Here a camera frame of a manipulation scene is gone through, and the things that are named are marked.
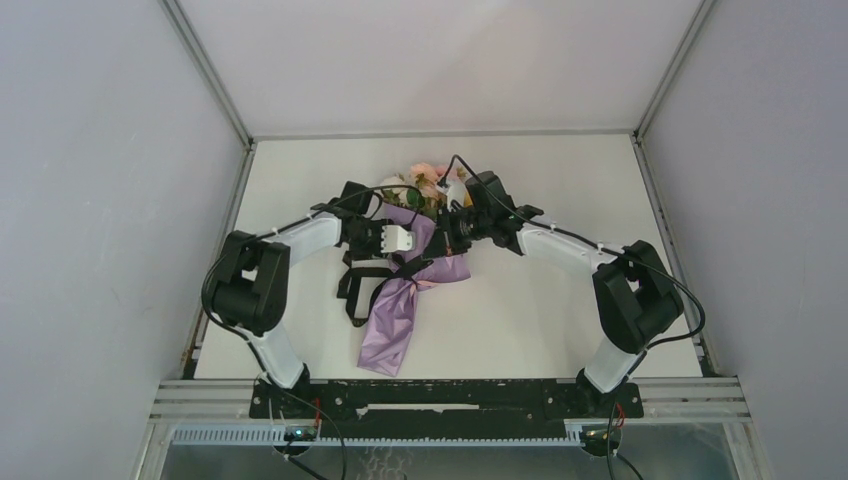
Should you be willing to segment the white fake flower stem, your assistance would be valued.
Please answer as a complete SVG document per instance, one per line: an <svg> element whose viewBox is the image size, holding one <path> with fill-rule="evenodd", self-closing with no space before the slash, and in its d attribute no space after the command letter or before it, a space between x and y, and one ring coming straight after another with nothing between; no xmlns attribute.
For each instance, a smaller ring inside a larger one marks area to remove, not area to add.
<svg viewBox="0 0 848 480"><path fill-rule="evenodd" d="M415 191L410 189L410 185L402 177L388 177L381 182L380 186L379 192L385 202L403 208L410 206L408 194L410 191L415 194Z"/></svg>

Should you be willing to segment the pink fake flower stem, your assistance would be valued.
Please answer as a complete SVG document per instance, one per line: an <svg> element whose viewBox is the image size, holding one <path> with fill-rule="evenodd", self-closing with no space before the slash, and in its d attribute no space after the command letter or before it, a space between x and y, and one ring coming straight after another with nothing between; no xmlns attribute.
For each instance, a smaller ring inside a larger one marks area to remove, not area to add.
<svg viewBox="0 0 848 480"><path fill-rule="evenodd" d="M406 193L406 203L413 208L446 206L450 203L448 184L460 179L457 171L448 170L447 165L417 163L406 175L407 183L413 186Z"/></svg>

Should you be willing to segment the pink wrapping paper sheet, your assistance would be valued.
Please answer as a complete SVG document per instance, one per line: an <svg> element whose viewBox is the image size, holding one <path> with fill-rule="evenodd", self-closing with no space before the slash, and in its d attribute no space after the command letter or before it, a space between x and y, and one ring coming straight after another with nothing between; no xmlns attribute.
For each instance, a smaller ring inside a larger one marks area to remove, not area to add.
<svg viewBox="0 0 848 480"><path fill-rule="evenodd" d="M457 255L436 258L412 274L387 280L369 313L357 366L377 374L397 376L415 330L419 295L470 278L465 257Z"/></svg>

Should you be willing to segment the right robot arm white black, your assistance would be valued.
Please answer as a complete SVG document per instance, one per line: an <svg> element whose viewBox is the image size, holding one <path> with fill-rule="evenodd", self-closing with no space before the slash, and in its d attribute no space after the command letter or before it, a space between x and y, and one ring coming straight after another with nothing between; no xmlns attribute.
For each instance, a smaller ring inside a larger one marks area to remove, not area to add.
<svg viewBox="0 0 848 480"><path fill-rule="evenodd" d="M577 393L584 412L605 415L617 403L616 389L641 363L651 342L683 313L675 280L655 247L639 240L614 249L569 233L541 209L515 206L491 171L464 183L442 177L436 189L447 203L437 211L423 258L461 255L474 242L489 239L517 255L590 275L604 337L578 375L582 385Z"/></svg>

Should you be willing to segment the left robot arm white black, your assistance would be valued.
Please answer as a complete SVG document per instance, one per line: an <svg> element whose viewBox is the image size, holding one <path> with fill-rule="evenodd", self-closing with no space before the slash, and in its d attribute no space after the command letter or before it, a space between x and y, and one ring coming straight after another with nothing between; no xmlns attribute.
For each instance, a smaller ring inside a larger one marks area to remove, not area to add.
<svg viewBox="0 0 848 480"><path fill-rule="evenodd" d="M250 349L267 381L277 388L274 404L290 417L311 407L307 370L283 325L291 267L324 249L348 243L380 254L386 219L313 212L267 233L233 231L201 287L204 313Z"/></svg>

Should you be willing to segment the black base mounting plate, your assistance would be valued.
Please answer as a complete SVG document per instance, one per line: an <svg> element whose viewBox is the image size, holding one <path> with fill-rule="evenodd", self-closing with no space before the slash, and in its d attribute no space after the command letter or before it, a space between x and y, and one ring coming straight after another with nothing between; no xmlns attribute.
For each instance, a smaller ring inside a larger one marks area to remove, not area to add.
<svg viewBox="0 0 848 480"><path fill-rule="evenodd" d="M303 420L345 440L531 440L563 438L569 421L614 423L645 415L639 387L598 394L573 380L328 380L291 393L259 380L256 420Z"/></svg>

